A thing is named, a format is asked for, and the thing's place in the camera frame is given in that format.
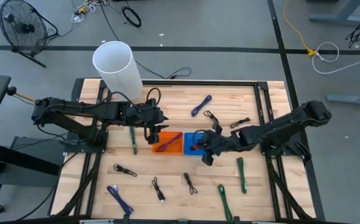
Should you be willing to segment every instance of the electric fan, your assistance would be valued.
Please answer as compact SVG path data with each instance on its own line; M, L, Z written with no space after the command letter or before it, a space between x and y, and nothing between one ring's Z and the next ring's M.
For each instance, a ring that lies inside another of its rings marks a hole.
M48 35L44 21L55 33ZM23 0L6 0L0 6L0 28L12 51L45 67L34 56L47 48L48 40L58 36L58 29Z

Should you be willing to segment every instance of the orange tray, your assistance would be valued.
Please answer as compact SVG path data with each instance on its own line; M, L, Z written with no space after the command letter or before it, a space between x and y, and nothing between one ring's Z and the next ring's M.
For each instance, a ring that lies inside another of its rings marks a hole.
M159 143L153 144L153 153L155 154L182 154L183 151L183 137L175 140L172 142L163 152L157 152L157 148L162 146L163 144L167 143L168 141L172 140L176 137L180 132L178 131L163 131L160 132L159 135Z

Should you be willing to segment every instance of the gray floor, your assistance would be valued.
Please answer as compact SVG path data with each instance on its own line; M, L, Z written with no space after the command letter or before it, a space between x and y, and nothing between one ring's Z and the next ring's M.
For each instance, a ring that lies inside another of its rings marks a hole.
M70 29L70 0L29 0L61 34ZM302 49L301 42L282 18L284 0L274 0L278 22L286 49ZM312 23L309 13L337 13L347 1L308 3L290 0L288 19L303 34L306 44L316 48L322 42L333 42L348 49L344 38L350 27ZM116 2L120 9L123 3ZM109 7L107 16L120 39L132 46L184 47L278 47L266 1L262 0L144 0L130 1L140 15L143 26L136 29L124 24L123 17ZM55 46L98 46L114 40L101 10L86 15L75 24L73 32L52 42ZM0 31L0 45L7 45ZM0 75L12 77L11 85L35 98L54 96L70 98L72 85L79 77L96 77L92 51L45 51L36 58L47 65L42 68L20 55L0 51ZM283 80L285 74L279 54L229 52L135 52L135 58L163 75L179 67L191 67L192 79L205 80ZM311 67L306 55L287 55L299 102L322 100L333 114L328 125L308 128L318 187L328 221L360 223L360 106L328 103L330 93L360 94L360 65L333 75L320 75ZM338 62L317 62L320 70L333 70L360 60L360 56L341 55ZM140 69L142 78L155 78ZM0 144L10 144L14 136L45 137L32 125L32 108L6 97L0 107ZM59 128L50 131L62 133ZM7 212L0 221L13 220L32 210L50 189L12 187L2 189L0 204ZM32 217L44 217L46 203Z

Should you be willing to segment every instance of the blue tray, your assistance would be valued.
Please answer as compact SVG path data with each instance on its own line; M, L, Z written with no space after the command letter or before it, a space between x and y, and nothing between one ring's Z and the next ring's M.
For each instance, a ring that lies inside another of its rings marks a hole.
M192 146L192 136L194 133L184 133L184 155L189 156L203 156L205 154L205 150L196 149L191 150L190 147ZM197 142L198 140L202 139L203 133L196 133L194 137L194 141Z

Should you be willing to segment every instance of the wooden table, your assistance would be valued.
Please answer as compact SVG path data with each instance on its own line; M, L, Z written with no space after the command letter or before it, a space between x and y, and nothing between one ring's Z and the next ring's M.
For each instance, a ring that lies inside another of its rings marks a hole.
M224 131L229 135L230 123L250 117L246 125L259 125L257 103L253 88L248 86L220 85L144 85L137 103L144 102L147 91L159 87L162 99L159 107L169 118L170 125L165 131L190 132L197 129L211 129L212 121L203 115L210 110L219 119ZM273 106L274 117L290 112L285 84L267 82ZM95 103L99 79L85 79L80 94L80 101ZM213 100L196 116L190 111L208 95ZM75 118L82 124L91 124L90 118ZM122 218L123 210L107 192L108 185L116 184L121 197L134 208L131 219L157 220L225 220L224 209L217 185L223 184L227 201L233 216L241 220L275 219L272 198L268 182L265 158L259 147L249 152L227 152L216 157L212 167L201 161L201 156L157 155L151 152L151 146L144 140L143 130L136 129L138 154L133 155L128 127L110 126L107 151L102 155L98 173L97 189L93 202L93 218ZM76 155L62 169L55 193L51 214L60 211L76 191L82 171L84 154ZM244 158L245 178L248 193L243 194L236 158ZM138 174L132 177L113 170L113 164L120 164ZM302 160L296 156L283 156L283 165L290 192L305 211L315 216L310 188ZM198 194L190 195L189 187L182 176L187 172ZM151 185L154 177L158 178L166 201L161 203ZM87 193L83 197L82 212L85 213ZM285 217L283 197L279 193L282 216Z

